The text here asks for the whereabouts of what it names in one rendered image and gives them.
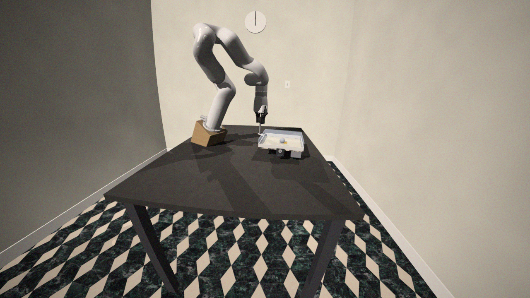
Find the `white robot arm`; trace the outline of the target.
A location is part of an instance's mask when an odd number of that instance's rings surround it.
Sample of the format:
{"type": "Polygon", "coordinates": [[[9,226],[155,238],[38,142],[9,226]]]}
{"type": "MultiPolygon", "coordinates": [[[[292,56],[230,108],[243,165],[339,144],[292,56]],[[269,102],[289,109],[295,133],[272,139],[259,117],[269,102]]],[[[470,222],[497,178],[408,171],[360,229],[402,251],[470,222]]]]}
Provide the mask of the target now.
{"type": "Polygon", "coordinates": [[[236,95],[236,87],[217,61],[212,49],[214,44],[222,45],[237,67],[250,70],[244,77],[249,86],[255,86],[255,96],[267,96],[269,77],[264,66],[249,56],[240,38],[232,30],[218,25],[200,22],[193,27],[193,56],[207,78],[217,88],[208,116],[201,115],[203,126],[211,132],[220,132],[228,106],[236,95]]]}

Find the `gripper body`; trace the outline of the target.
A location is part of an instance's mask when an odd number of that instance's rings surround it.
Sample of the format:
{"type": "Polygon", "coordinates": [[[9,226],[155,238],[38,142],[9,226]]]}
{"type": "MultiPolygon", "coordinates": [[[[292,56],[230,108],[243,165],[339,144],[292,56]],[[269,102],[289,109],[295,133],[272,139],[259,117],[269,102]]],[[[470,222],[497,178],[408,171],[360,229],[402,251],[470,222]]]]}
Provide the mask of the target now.
{"type": "Polygon", "coordinates": [[[253,111],[255,113],[263,113],[264,109],[267,109],[267,96],[255,96],[253,111]]]}

